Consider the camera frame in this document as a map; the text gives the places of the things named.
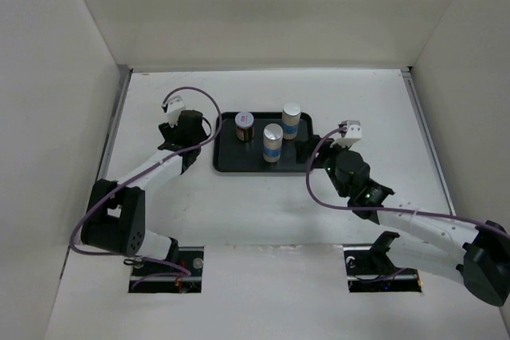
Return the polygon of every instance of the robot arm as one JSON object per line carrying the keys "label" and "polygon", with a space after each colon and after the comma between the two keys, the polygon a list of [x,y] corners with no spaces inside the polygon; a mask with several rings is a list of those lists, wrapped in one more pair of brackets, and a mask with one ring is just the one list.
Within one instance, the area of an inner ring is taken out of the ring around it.
{"label": "robot arm", "polygon": [[100,179],[92,188],[88,202],[91,209],[101,198],[119,184],[140,174],[156,163],[161,166],[116,193],[113,199],[100,207],[81,230],[85,244],[115,252],[126,257],[146,256],[175,262],[179,257],[176,239],[145,229],[145,214],[150,209],[154,193],[172,178],[184,173],[200,154],[200,149],[165,158],[172,153],[197,145],[207,134],[202,127],[203,116],[198,111],[187,111],[178,96],[163,105],[168,122],[159,125],[165,142],[144,164],[125,177],[108,181]]}
{"label": "robot arm", "polygon": [[[394,191],[370,178],[370,166],[349,150],[361,139],[358,121],[340,124],[341,137],[328,139],[313,168],[324,168],[340,197],[349,197],[358,217],[410,234],[384,232],[370,250],[372,264],[385,275],[397,268],[415,268],[462,283],[478,299],[502,306],[510,294],[510,241],[454,219],[377,211]],[[308,159],[320,137],[296,143],[298,162]],[[490,225],[504,232],[498,224]]]}

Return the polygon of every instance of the white lid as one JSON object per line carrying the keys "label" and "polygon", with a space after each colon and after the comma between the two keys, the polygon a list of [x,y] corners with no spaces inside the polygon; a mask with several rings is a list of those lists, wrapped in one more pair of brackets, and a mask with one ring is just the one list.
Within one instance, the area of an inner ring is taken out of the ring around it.
{"label": "white lid", "polygon": [[238,127],[243,128],[251,127],[253,125],[253,121],[255,121],[253,115],[248,111],[240,111],[236,114],[236,118],[234,120]]}
{"label": "white lid", "polygon": [[288,115],[299,115],[301,113],[301,106],[298,103],[286,103],[284,105],[284,112]]}
{"label": "white lid", "polygon": [[284,135],[284,130],[277,123],[271,123],[264,128],[264,137],[270,140],[281,139]]}

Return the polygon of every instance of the screw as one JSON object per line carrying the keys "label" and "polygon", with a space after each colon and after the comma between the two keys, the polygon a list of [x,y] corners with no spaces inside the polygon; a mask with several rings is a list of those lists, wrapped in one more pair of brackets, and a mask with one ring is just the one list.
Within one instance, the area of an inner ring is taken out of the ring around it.
{"label": "screw", "polygon": [[193,259],[193,268],[200,269],[204,267],[204,260],[202,258],[194,258]]}
{"label": "screw", "polygon": [[356,258],[354,258],[353,256],[348,256],[348,257],[345,259],[345,264],[346,264],[349,268],[354,268],[354,267],[356,267],[356,265],[355,265],[355,261],[356,261]]}

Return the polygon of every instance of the blue label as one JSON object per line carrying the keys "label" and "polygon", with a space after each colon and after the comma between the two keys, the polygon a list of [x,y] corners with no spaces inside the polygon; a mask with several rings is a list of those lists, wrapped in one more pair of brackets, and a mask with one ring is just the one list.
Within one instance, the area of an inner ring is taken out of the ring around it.
{"label": "blue label", "polygon": [[280,155],[280,152],[281,147],[279,147],[278,149],[268,149],[267,147],[264,147],[264,154],[270,158],[278,157]]}
{"label": "blue label", "polygon": [[297,129],[300,127],[299,123],[297,123],[296,125],[286,125],[286,124],[282,124],[283,125],[283,128],[284,128],[284,133],[288,134],[288,135],[293,135],[294,133],[297,133]]}

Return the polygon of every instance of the white canister with blue label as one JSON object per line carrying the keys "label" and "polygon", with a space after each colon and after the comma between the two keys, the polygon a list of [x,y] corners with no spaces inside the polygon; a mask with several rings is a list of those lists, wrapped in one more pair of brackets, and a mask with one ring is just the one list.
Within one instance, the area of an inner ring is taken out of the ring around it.
{"label": "white canister with blue label", "polygon": [[267,162],[276,162],[280,159],[281,142],[284,130],[277,123],[271,123],[264,128],[264,150],[262,155]]}
{"label": "white canister with blue label", "polygon": [[300,127],[301,106],[298,103],[286,103],[281,113],[284,139],[294,139]]}

